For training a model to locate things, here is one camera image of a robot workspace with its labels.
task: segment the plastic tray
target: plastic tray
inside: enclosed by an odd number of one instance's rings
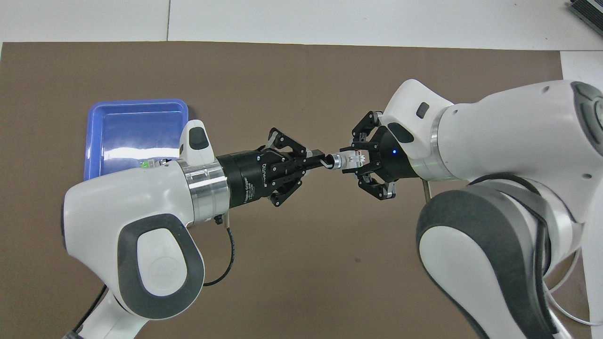
[[[188,107],[179,99],[103,101],[88,113],[84,180],[176,159]]]

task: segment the brown table surface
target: brown table surface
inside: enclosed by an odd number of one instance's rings
[[[555,51],[207,42],[5,43],[0,64],[0,337],[60,338],[101,281],[63,248],[63,195],[82,181],[86,119],[107,100],[180,98],[216,154],[256,148],[278,127],[326,153],[347,146],[369,110],[416,78],[475,102],[561,78]],[[351,175],[315,169],[281,207],[232,210],[232,272],[183,314],[139,338],[476,338],[424,273],[415,227],[418,179],[377,201]],[[439,183],[434,191],[464,183]],[[229,260],[224,229],[191,234],[207,279]],[[587,316],[582,265],[559,301]],[[569,324],[576,338],[584,326]]]

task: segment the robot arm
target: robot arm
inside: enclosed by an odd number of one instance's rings
[[[291,147],[292,151],[280,151]],[[146,163],[72,187],[63,202],[67,252],[108,293],[71,337],[133,338],[148,320],[173,317],[204,282],[201,252],[187,227],[268,197],[281,206],[324,154],[273,128],[266,146],[215,157],[205,126],[183,130],[181,159]]]
[[[603,178],[602,104],[580,82],[452,104],[408,80],[324,164],[354,173],[381,200],[401,178],[475,180],[421,212],[417,249],[428,275],[482,338],[570,338],[547,306],[543,276],[579,247]],[[356,161],[364,153],[369,162]]]

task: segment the small white part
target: small white part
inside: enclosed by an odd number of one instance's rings
[[[447,226],[427,230],[419,242],[425,269],[491,339],[525,338],[507,308],[490,261],[468,235]]]
[[[391,198],[396,194],[396,184],[393,182],[388,182],[385,183],[387,186],[387,189],[385,190],[385,197],[386,198]]]
[[[276,136],[279,135],[279,132],[274,131],[268,138],[268,142],[266,143],[265,148],[275,148],[274,141],[276,141]]]
[[[573,339],[572,335],[569,331],[563,326],[563,324],[559,321],[559,318],[553,313],[553,311],[549,308],[549,314],[551,315],[551,319],[553,320],[553,324],[559,331],[559,333],[553,334],[553,338],[555,339]]]
[[[78,333],[84,339],[132,339],[148,319],[128,313],[115,300],[111,291],[82,324]]]
[[[349,170],[352,168],[359,168],[364,165],[367,160],[366,156],[358,150],[349,150],[343,152],[337,152],[330,154],[333,157],[333,165],[327,166],[327,163],[323,160],[320,163],[330,170]]]
[[[168,229],[155,229],[138,238],[138,269],[145,289],[158,297],[176,292],[186,280],[186,262]]]
[[[200,150],[193,149],[189,143],[189,131],[196,127],[201,127],[203,129],[203,133],[205,133],[205,138],[207,139],[207,147]],[[216,157],[213,154],[212,144],[207,136],[205,125],[201,120],[191,120],[186,123],[184,130],[182,130],[182,134],[180,135],[180,146],[182,147],[180,158],[184,159],[190,166],[209,165],[215,161]]]
[[[429,105],[427,112],[421,119],[417,110],[421,103]],[[406,155],[411,159],[424,159],[431,155],[431,127],[432,122],[445,107],[452,103],[437,95],[425,85],[415,79],[404,81],[396,93],[391,97],[383,115],[381,124],[387,126],[398,123],[412,134],[414,140],[402,143]]]

